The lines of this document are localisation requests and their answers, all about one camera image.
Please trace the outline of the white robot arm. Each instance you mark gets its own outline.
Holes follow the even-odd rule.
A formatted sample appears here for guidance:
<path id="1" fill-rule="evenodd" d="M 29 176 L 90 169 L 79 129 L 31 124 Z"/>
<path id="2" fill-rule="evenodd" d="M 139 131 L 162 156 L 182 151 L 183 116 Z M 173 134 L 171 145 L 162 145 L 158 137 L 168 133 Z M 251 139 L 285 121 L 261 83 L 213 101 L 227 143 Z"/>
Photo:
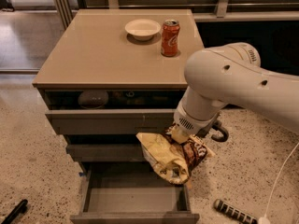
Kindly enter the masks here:
<path id="1" fill-rule="evenodd" d="M 186 62 L 187 90 L 174 114 L 178 133 L 205 134 L 219 111 L 237 105 L 299 133 L 299 76 L 262 69 L 258 51 L 233 43 L 196 51 Z"/>

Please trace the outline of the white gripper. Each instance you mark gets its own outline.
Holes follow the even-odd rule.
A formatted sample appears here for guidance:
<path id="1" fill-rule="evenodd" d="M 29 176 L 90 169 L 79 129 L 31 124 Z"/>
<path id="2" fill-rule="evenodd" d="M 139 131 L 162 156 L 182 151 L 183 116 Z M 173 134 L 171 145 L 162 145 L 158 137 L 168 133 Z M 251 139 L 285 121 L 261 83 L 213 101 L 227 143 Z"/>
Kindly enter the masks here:
<path id="1" fill-rule="evenodd" d="M 219 114 L 220 112 L 217 111 L 211 118 L 200 120 L 188 115 L 182 107 L 178 107 L 174 113 L 176 124 L 171 128 L 171 138 L 182 144 L 189 139 L 189 134 L 205 137 L 217 121 Z"/>

